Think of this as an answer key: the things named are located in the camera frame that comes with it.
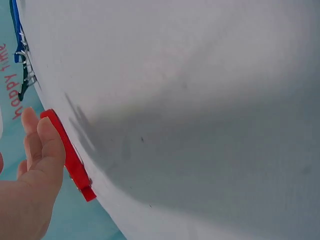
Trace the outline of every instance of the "dark mark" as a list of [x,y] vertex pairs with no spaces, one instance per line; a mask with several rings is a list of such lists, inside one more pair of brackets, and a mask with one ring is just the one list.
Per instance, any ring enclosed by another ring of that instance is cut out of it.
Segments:
[[183,82],[183,83],[181,84],[181,87],[182,87],[183,89],[188,89],[188,84],[187,84],[186,82]]
[[301,174],[302,175],[308,175],[310,174],[312,171],[312,165],[306,165],[302,170],[301,170]]

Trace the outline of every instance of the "blue clip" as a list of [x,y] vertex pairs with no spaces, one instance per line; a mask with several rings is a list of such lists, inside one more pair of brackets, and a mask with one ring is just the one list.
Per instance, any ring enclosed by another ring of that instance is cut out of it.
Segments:
[[[13,26],[14,26],[15,37],[16,37],[16,41],[17,41],[17,48],[15,51],[17,53],[17,52],[21,52],[24,50],[23,39],[21,36],[22,26],[20,23],[17,1],[10,0],[9,4],[10,4],[10,12],[11,12],[11,17],[12,17]],[[18,54],[14,54],[14,62],[15,63],[19,62],[19,55]]]

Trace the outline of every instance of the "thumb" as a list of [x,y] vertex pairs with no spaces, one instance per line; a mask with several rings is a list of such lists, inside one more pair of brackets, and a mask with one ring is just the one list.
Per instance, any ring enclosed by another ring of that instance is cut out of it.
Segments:
[[62,181],[66,152],[61,137],[48,117],[41,119],[37,126],[37,133],[42,143],[42,160],[34,170],[43,172],[50,185],[58,194]]

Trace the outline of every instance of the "red clothespin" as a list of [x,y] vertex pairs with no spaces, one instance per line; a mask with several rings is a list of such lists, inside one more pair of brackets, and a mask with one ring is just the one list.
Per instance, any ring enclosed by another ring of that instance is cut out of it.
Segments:
[[91,189],[91,179],[88,177],[85,167],[80,161],[73,145],[71,144],[57,114],[53,109],[49,109],[40,114],[40,118],[43,119],[45,117],[49,117],[53,126],[60,134],[65,148],[65,167],[68,170],[70,177],[74,181],[76,187],[83,194],[87,202],[95,199],[97,196]]

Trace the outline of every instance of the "blue fabric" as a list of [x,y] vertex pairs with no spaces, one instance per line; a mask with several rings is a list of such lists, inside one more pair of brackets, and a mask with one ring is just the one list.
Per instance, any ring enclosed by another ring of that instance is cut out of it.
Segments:
[[[26,158],[20,113],[23,108],[33,107],[39,115],[44,109],[33,87],[30,87],[23,102],[16,95],[23,81],[23,67],[22,63],[14,63],[17,38],[8,0],[0,0],[0,29],[0,54],[4,59],[0,59],[0,124],[2,122],[3,126],[0,126],[0,130],[3,128],[3,132],[0,131],[0,152],[4,158],[0,180],[15,180],[18,164]],[[125,240],[125,237],[98,201],[85,201],[65,171],[44,239]]]

